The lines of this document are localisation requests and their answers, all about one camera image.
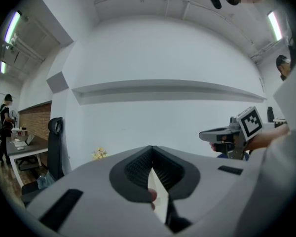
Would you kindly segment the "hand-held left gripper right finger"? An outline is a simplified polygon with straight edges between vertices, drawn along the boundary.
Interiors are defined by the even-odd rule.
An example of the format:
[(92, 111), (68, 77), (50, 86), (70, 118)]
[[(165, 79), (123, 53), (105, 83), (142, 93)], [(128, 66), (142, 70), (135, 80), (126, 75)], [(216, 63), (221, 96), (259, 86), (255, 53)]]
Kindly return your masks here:
[(152, 167), (168, 193), (165, 223), (152, 237), (240, 237), (249, 162), (153, 146)]

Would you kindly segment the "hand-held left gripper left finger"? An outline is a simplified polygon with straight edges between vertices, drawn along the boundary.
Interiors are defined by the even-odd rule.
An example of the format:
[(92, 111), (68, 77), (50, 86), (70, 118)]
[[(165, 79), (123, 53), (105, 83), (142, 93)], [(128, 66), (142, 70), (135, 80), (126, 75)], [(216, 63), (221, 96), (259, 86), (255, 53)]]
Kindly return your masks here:
[(86, 163), (40, 192), (27, 211), (61, 237), (170, 237), (151, 206), (151, 150)]

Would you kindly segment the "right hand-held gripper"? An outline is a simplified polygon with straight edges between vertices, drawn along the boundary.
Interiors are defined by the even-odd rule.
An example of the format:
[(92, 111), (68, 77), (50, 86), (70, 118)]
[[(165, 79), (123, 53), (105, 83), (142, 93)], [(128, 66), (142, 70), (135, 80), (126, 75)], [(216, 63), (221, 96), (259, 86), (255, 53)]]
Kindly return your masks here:
[(220, 127), (199, 133), (203, 141), (219, 141), (215, 144), (218, 158), (248, 160), (249, 143), (263, 129), (263, 123), (256, 107), (249, 107), (231, 117), (228, 127)]

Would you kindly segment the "person's right forearm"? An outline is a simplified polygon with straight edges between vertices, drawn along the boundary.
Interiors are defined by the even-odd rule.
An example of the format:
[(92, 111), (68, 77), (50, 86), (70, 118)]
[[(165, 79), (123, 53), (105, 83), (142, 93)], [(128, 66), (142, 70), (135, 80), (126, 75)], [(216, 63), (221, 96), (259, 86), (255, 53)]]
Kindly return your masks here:
[(288, 125), (284, 124), (272, 130), (261, 132), (247, 143), (245, 151), (254, 151), (260, 148), (267, 148), (273, 140), (287, 135), (289, 131), (290, 129)]

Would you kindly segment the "person's left hand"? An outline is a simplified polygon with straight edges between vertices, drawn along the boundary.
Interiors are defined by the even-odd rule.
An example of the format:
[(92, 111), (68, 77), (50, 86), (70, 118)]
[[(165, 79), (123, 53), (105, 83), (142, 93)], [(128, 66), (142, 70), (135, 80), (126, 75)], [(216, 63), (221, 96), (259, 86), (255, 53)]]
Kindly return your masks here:
[(156, 201), (157, 199), (157, 192), (156, 190), (152, 189), (152, 188), (148, 188), (148, 191), (150, 192), (150, 195), (151, 195), (151, 207), (152, 207), (152, 210), (155, 211), (155, 204), (154, 202)]

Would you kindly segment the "yellow flower bunch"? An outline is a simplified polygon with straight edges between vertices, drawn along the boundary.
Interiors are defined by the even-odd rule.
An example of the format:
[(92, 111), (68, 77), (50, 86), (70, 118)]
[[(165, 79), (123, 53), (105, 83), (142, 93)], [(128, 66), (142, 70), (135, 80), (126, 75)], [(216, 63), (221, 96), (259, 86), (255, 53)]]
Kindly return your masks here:
[(91, 155), (93, 160), (99, 160), (108, 156), (106, 150), (102, 147), (98, 147)]

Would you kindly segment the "teal cloth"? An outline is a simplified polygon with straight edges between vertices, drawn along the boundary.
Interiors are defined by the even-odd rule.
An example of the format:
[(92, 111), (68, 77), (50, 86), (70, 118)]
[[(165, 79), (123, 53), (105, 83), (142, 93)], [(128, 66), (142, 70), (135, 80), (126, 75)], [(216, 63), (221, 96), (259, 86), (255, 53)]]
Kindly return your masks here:
[(55, 183), (54, 177), (51, 175), (49, 171), (45, 175), (40, 175), (37, 180), (37, 187), (39, 190), (43, 190), (49, 186), (51, 186), (53, 183)]

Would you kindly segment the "black office chair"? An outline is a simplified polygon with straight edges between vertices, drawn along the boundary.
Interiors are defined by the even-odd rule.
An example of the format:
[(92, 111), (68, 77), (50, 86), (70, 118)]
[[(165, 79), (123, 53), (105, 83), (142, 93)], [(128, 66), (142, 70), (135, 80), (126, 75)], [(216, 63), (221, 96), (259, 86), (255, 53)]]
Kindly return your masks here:
[[(53, 118), (48, 123), (48, 151), (47, 151), (47, 171), (51, 173), (55, 181), (63, 177), (62, 171), (62, 136), (63, 136), (63, 118)], [(21, 201), (24, 206), (36, 197), (42, 190), (37, 187), (36, 180), (25, 184), (21, 189)]]

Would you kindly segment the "grey desk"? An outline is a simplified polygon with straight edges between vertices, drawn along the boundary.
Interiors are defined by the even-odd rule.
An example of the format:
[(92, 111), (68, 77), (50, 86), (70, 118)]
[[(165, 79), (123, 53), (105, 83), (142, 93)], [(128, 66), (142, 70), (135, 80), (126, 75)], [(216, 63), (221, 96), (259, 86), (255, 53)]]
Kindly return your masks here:
[(25, 146), (24, 149), (19, 150), (12, 142), (12, 137), (8, 137), (6, 139), (7, 155), (9, 156), (14, 175), (20, 187), (23, 187), (24, 184), (20, 177), (19, 169), (15, 161), (17, 159), (24, 158), (24, 157), (35, 156), (37, 158), (38, 165), (41, 167), (42, 163), (40, 159), (40, 154), (47, 153), (48, 151), (47, 146), (48, 146), (47, 140), (44, 140), (39, 137), (35, 137), (28, 146)]

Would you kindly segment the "white shelf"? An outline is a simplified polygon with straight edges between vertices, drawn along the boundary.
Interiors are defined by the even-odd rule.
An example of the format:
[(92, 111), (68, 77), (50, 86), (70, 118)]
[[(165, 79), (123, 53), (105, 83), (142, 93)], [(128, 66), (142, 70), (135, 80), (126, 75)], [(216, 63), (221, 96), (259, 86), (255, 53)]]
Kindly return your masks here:
[(14, 127), (14, 128), (12, 128), (12, 134), (14, 135), (14, 136), (22, 136), (22, 137), (24, 137), (24, 136), (26, 136), (27, 134), (28, 134), (28, 130), (26, 129), (26, 128), (23, 128), (23, 127)]

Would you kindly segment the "black standing fan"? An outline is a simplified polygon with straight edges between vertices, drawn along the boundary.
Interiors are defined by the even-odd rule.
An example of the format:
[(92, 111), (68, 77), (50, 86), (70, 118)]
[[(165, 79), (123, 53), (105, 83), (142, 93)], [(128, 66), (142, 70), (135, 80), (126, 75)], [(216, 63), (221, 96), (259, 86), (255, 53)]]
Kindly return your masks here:
[(10, 111), (10, 118), (14, 120), (13, 127), (16, 128), (18, 124), (18, 114), (15, 110)]

